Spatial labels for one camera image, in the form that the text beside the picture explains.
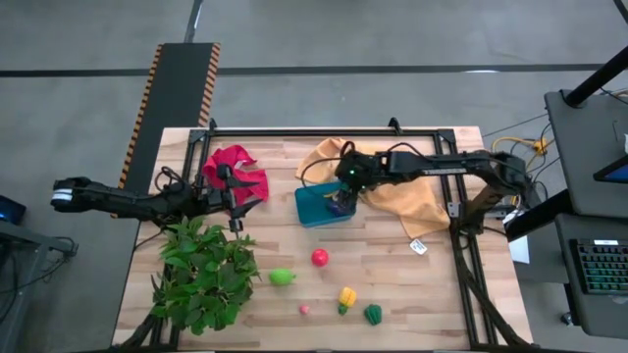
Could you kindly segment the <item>red cloth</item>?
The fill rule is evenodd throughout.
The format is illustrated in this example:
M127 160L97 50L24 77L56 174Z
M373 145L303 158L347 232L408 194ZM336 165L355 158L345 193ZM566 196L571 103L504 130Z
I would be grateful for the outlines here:
M256 169L256 163L257 161L249 155L244 147L232 145L225 149L218 148L208 158L202 168L202 173L211 186L224 189L225 183L218 178L218 167L225 164L232 169L236 179L254 182L252 186L234 189L235 200L238 206L243 205L251 198L267 202L269 198L268 178L265 170Z

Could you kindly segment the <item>black aluminium rig frame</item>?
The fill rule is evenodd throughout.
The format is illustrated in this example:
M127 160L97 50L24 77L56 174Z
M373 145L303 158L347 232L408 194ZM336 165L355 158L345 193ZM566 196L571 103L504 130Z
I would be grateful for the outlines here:
M190 147L187 127L163 129L153 180L162 167L193 175L202 152L239 144L269 175L270 198L244 220L257 242L255 259L263 273L275 268L296 272L294 284L275 287L265 278L254 282L251 300L236 322L221 331L194 335L159 324L146 339L128 346L132 333L147 318L152 304L151 279L164 267L158 250L163 237L146 223L137 231L124 297L107 353L171 352L488 352L528 353L531 332L505 237L495 231L477 237L465 257L471 271L483 272L485 288L523 342L509 346L503 338L490 343L496 328L456 272L455 239L447 231L424 236L428 249L418 255L409 247L393 215L364 208L344 223L306 228L299 224L293 193L296 166L327 137L390 146L405 141L421 152L470 151L483 147L474 126L448 127L215 127L207 141ZM312 264L315 249L325 249L329 264ZM357 293L344 316L338 312L344 287ZM377 326L366 321L369 304L382 307ZM301 315L299 307L310 308Z

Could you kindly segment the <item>blue-lit black device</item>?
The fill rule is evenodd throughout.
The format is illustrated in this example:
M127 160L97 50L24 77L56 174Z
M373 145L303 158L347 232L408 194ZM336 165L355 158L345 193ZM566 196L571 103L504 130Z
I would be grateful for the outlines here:
M26 206L6 196L0 195L0 221L20 225L26 213Z

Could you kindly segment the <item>yellow pepper toy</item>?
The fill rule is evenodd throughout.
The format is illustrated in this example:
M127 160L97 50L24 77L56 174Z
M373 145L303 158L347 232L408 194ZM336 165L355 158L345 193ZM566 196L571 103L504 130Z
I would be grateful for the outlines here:
M344 287L340 291L338 312L341 316L344 316L353 307L356 298L357 293L350 287Z

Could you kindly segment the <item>green artificial leafy plant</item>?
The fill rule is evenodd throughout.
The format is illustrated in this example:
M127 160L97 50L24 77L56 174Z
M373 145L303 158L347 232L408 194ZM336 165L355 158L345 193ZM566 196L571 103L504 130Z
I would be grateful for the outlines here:
M151 279L151 314L195 335L236 322L260 276L248 234L229 238L226 228L206 226L200 218L165 228L160 258L167 273Z

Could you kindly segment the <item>black mat with hazard stripes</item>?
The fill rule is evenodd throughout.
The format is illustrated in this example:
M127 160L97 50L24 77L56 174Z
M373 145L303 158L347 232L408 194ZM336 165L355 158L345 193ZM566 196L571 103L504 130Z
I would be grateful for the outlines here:
M219 43L164 43L154 54L118 187L144 193L152 182L166 127L206 127L214 92Z

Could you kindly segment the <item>black pole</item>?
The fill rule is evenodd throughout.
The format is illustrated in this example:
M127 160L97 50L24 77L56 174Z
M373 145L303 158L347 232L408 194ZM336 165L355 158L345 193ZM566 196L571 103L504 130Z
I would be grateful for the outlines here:
M628 45L602 65L575 89L563 94L563 101L572 108L581 106L616 76L628 69Z

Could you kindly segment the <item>yellow-orange cloth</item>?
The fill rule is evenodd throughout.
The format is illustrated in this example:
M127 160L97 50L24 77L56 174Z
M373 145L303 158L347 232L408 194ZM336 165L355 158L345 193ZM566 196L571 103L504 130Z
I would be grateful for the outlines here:
M301 161L295 176L301 178L306 167L317 162L308 169L304 179L313 183L331 181L338 161L322 162L322 159L338 157L346 142L346 139L339 137L323 140ZM397 185L378 186L372 191L362 193L360 199L374 209L399 216L410 238L445 230L450 225L449 215L442 203L437 200L431 184L425 177Z

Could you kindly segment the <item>grey desk with keyboard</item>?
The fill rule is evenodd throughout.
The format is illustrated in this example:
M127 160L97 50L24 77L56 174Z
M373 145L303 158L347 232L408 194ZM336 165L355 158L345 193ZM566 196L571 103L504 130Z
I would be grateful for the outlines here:
M628 296L584 293L569 244L572 239L628 241L628 222L560 214L554 224L568 276L566 289L574 324L588 335L628 339Z

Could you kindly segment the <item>teal plastic container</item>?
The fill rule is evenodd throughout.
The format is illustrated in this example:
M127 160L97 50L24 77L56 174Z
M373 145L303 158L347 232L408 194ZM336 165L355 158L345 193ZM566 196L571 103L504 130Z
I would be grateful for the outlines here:
M348 214L332 210L330 194L340 191L339 181L300 187L294 192L297 215L304 227L319 227L347 221L355 211Z

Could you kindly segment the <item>light green toy fruit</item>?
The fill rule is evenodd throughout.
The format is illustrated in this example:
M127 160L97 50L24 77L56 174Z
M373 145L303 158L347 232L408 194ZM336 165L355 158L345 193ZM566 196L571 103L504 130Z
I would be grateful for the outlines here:
M269 281L275 286L286 286L293 283L296 274L290 269L274 269L269 273Z

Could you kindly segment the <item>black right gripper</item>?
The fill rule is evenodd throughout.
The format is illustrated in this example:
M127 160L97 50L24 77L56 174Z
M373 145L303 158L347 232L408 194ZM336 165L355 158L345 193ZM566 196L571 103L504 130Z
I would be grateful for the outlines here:
M385 163L387 157L384 152L364 154L350 151L342 155L335 169L335 176L342 184L332 196L331 210L342 212L343 208L354 209L355 192L390 182L391 176Z

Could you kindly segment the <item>tablet with blue screen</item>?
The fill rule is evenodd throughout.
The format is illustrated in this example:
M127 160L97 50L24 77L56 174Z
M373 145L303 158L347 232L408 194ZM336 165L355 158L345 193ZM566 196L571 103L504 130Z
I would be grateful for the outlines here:
M594 180L612 183L628 183L628 155L595 172Z

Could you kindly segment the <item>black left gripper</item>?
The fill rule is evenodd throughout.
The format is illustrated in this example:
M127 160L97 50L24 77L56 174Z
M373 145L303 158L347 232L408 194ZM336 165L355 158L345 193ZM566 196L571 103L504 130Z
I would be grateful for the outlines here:
M206 214L227 212L229 214L229 229L231 232L243 230L242 218L255 206L262 203L262 199L255 199L244 204L239 204L236 199L236 190L249 188L259 184L258 181L240 180L236 177L232 167L227 164L219 164L216 176L224 186L218 187L209 183L208 191L202 196L201 204L205 207Z

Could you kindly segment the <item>white paper sheet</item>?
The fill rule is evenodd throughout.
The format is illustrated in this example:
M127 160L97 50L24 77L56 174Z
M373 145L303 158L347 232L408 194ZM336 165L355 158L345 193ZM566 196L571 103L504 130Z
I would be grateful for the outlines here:
M517 209L510 212L502 220L503 225L507 227L511 221L513 221L517 216L520 216L521 214L523 214L523 211ZM508 247L513 262L526 265L530 264L530 253L527 235L524 235L516 240L509 240Z

